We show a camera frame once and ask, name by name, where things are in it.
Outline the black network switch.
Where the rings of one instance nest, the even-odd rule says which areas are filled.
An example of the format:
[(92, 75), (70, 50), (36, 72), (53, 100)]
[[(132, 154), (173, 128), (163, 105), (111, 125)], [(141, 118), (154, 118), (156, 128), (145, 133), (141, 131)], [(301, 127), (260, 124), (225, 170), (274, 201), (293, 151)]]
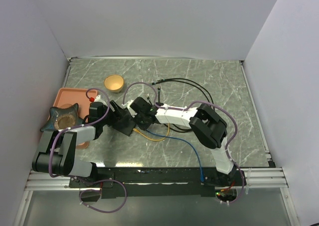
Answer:
[(118, 132), (130, 136), (135, 128), (136, 123), (132, 120), (130, 114), (126, 114), (124, 116), (120, 116), (116, 122), (113, 124), (113, 128)]

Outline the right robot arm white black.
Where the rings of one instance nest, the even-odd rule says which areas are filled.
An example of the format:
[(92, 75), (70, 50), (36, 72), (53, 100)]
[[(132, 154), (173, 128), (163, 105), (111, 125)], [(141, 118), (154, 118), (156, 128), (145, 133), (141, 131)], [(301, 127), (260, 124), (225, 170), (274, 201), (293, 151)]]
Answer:
[[(238, 133), (235, 119), (221, 107), (205, 102), (194, 101), (188, 107), (174, 107), (167, 104), (152, 105), (141, 97), (126, 103), (135, 123), (147, 130), (151, 124), (176, 124), (190, 128), (199, 142), (212, 151), (218, 180), (223, 185), (229, 185), (235, 180), (234, 161), (228, 146)], [(234, 133), (226, 141), (227, 123), (214, 109), (222, 111), (234, 124)]]

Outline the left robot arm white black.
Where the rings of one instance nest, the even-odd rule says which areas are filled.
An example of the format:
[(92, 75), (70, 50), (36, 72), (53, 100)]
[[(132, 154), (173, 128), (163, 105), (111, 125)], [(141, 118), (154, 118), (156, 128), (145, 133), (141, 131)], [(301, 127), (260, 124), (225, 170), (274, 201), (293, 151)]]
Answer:
[(114, 126), (125, 116), (126, 111), (111, 101), (90, 104), (89, 114), (84, 124), (66, 128), (62, 131), (45, 130), (32, 160), (32, 170), (48, 173), (51, 177), (77, 176), (87, 187), (98, 183), (97, 166), (91, 162), (76, 159), (76, 146), (96, 140), (103, 127)]

